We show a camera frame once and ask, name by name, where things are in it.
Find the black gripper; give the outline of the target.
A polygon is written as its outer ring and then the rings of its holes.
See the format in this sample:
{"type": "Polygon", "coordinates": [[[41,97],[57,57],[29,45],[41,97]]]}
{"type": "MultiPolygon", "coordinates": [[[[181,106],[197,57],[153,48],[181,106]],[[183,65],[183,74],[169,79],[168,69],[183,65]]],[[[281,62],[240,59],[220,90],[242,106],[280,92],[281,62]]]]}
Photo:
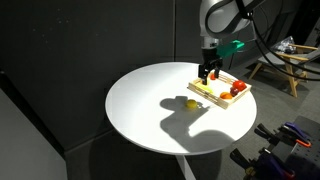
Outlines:
{"type": "Polygon", "coordinates": [[[207,77],[211,71],[214,71],[214,77],[219,78],[219,73],[222,67],[222,58],[217,55],[217,50],[203,49],[203,63],[198,66],[198,77],[203,85],[207,84],[207,77]]]}

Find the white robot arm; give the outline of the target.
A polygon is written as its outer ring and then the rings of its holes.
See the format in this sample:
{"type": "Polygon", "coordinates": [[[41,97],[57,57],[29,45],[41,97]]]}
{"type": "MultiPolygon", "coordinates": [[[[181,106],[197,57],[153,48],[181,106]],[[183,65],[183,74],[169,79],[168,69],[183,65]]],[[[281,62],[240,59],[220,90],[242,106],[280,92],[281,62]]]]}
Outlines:
{"type": "Polygon", "coordinates": [[[198,66],[198,77],[203,85],[207,84],[208,76],[214,71],[219,77],[223,59],[238,50],[244,44],[233,40],[222,44],[221,40],[247,27],[253,10],[265,0],[202,0],[200,5],[199,23],[202,37],[203,63],[198,66]]]}

